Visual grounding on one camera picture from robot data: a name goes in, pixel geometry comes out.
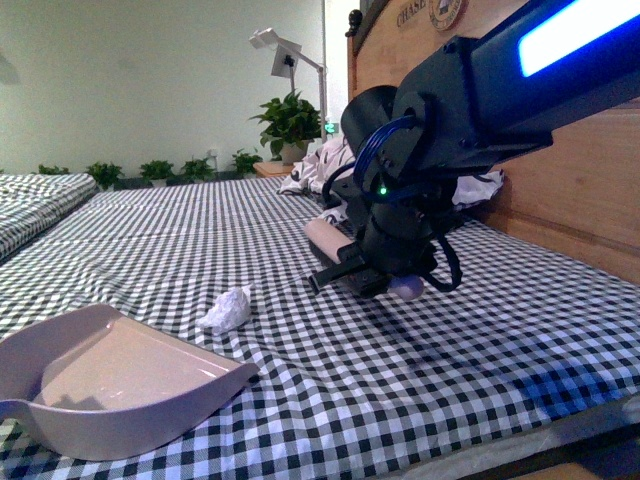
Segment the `plant pot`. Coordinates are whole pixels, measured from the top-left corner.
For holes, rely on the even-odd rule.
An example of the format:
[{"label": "plant pot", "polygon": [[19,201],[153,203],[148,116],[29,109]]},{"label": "plant pot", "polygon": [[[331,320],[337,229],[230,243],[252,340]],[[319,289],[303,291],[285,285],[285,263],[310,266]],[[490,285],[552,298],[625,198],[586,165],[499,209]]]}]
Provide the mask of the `plant pot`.
[{"label": "plant pot", "polygon": [[301,161],[307,154],[307,149],[311,140],[305,140],[304,148],[299,148],[295,143],[285,143],[280,150],[280,156],[282,157],[283,165],[293,165],[295,162]]}]

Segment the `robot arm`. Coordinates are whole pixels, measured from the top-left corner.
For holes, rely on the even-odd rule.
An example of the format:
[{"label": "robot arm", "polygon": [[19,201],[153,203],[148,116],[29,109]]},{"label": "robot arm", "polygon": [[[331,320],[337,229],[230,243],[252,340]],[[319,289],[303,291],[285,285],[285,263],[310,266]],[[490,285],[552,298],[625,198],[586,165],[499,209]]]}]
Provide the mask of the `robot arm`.
[{"label": "robot arm", "polygon": [[[330,178],[325,194],[333,187],[347,202],[355,238],[339,263],[315,250],[329,268],[310,277],[314,289],[346,278],[374,296],[414,275],[456,288],[462,272],[445,235],[457,222],[457,178],[548,147],[556,128],[640,96],[640,2],[604,10],[599,0],[532,0],[479,40],[454,37],[398,88],[354,98],[341,122],[353,174]],[[432,242],[451,283],[431,276]]]}]

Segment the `pink dustpan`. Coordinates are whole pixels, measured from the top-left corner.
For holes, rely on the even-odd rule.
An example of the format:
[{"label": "pink dustpan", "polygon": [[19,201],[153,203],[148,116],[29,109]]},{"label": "pink dustpan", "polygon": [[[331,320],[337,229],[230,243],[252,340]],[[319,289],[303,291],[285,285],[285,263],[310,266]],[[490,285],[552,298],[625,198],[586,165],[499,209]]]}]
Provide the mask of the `pink dustpan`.
[{"label": "pink dustpan", "polygon": [[93,305],[0,342],[0,421],[62,455],[117,460],[195,427],[257,373]]}]

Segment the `checkered bedsheet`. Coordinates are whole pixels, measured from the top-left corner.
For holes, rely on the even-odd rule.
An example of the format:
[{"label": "checkered bedsheet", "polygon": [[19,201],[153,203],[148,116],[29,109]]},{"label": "checkered bedsheet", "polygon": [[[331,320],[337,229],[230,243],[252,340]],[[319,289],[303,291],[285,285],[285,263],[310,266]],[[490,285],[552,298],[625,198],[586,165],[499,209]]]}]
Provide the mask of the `checkered bedsheet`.
[{"label": "checkered bedsheet", "polygon": [[85,173],[0,175],[0,260],[59,221],[96,190]]},{"label": "checkered bedsheet", "polygon": [[[61,457],[5,421],[0,477],[360,478],[638,392],[638,287],[469,221],[449,235],[452,293],[313,297],[288,283],[319,267],[302,227],[320,209],[278,184],[98,194],[0,267],[0,336],[100,302],[260,368],[204,423],[127,460]],[[248,323],[196,327],[248,283]]]}]

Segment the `white wall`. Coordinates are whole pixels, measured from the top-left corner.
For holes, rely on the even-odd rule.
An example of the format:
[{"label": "white wall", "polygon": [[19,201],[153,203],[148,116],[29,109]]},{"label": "white wall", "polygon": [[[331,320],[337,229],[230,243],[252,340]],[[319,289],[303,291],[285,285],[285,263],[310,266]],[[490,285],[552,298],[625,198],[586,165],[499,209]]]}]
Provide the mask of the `white wall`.
[{"label": "white wall", "polygon": [[340,122],[349,101],[347,84],[347,37],[349,12],[360,8],[359,0],[324,0],[327,52],[327,113],[329,121]]},{"label": "white wall", "polygon": [[[333,22],[342,2],[324,1]],[[289,90],[288,80],[269,75],[273,54],[254,50],[248,37],[271,26],[321,61],[322,2],[0,0],[1,53],[20,78],[0,83],[0,169],[84,171],[113,161],[136,176],[149,160],[179,168],[210,147],[229,168],[237,149],[259,147],[261,128],[248,118]],[[335,27],[342,44],[344,18]],[[346,54],[327,50],[332,92],[342,68],[334,55]],[[346,105],[342,82],[329,96],[332,117]],[[313,69],[301,64],[296,86],[319,105]]]}]

